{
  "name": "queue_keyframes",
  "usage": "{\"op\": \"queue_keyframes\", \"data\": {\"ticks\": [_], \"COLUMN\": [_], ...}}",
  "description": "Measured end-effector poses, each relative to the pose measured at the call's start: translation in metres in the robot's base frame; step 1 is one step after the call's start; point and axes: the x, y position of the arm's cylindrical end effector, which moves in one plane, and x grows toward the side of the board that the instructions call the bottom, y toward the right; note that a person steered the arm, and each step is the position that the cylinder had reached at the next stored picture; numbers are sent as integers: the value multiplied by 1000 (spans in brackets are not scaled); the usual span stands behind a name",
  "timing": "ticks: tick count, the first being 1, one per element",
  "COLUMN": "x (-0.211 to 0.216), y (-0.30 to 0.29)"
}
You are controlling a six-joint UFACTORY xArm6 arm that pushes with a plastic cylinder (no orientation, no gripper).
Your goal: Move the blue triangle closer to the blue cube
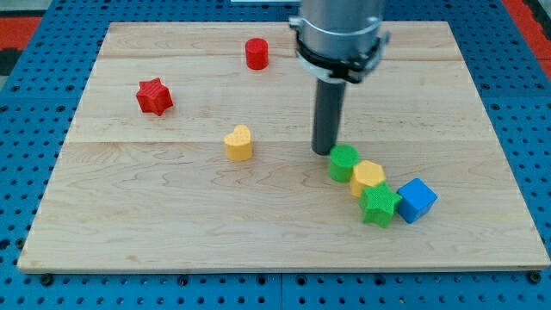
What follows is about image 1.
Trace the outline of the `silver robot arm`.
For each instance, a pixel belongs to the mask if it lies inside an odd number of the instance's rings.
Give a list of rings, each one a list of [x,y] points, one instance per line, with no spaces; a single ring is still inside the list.
[[[330,84],[359,84],[382,59],[385,0],[303,0],[289,18],[304,69]]]

